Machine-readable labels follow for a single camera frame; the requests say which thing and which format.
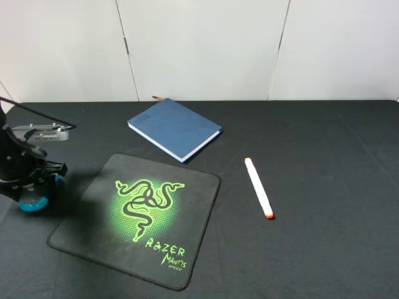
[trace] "razer logo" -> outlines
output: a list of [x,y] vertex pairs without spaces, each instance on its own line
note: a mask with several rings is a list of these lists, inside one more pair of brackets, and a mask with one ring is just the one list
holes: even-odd
[[122,207],[123,214],[138,219],[134,242],[143,237],[146,229],[151,227],[154,222],[149,210],[168,210],[173,205],[170,192],[175,192],[178,188],[185,186],[181,183],[166,182],[155,189],[152,182],[147,179],[141,179],[131,186],[120,181],[116,181],[115,185],[120,196],[129,197]]

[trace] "pen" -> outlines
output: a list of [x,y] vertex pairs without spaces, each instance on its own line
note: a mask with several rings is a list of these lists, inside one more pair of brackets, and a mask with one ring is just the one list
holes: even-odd
[[270,206],[269,199],[267,198],[266,192],[263,188],[261,179],[259,178],[259,175],[257,174],[256,168],[254,164],[252,163],[252,160],[250,158],[245,159],[245,165],[247,166],[248,174],[249,177],[251,178],[252,185],[254,186],[256,196],[259,199],[259,202],[261,203],[263,212],[268,219],[273,219],[274,218],[274,213],[272,210],[272,207]]

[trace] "black mouse pad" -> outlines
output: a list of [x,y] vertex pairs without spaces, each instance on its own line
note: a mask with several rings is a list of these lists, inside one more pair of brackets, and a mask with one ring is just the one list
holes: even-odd
[[48,244],[182,290],[190,281],[219,185],[213,174],[115,154]]

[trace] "black cable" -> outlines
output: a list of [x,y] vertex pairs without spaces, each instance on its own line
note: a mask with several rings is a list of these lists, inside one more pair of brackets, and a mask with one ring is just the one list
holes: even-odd
[[72,130],[72,129],[76,128],[76,125],[73,125],[71,123],[67,123],[66,121],[63,121],[63,120],[59,120],[58,118],[54,118],[54,117],[48,116],[48,115],[43,114],[41,112],[37,112],[37,111],[35,111],[33,109],[25,107],[24,105],[22,105],[20,103],[17,103],[15,101],[13,101],[13,100],[8,100],[6,98],[0,97],[0,101],[4,101],[4,102],[7,102],[7,103],[10,103],[10,104],[15,105],[15,106],[17,106],[19,108],[25,109],[26,111],[29,111],[31,113],[37,114],[37,115],[39,115],[41,117],[44,117],[44,118],[46,118],[48,120],[53,120],[53,121],[57,121],[59,123],[63,123],[64,125],[68,126],[67,128],[64,128],[64,130]]

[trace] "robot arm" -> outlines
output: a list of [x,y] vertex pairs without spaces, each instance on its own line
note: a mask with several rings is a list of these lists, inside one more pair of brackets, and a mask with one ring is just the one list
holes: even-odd
[[[0,100],[14,103],[1,97]],[[68,125],[69,127],[64,127],[66,130],[75,128],[74,125]],[[46,156],[47,153],[38,146],[15,136],[8,126],[6,114],[0,106],[0,194],[20,201],[21,194],[27,189],[30,191],[35,190],[35,188],[45,189],[48,184],[55,181],[56,175],[65,176],[67,166],[64,163],[48,161]]]

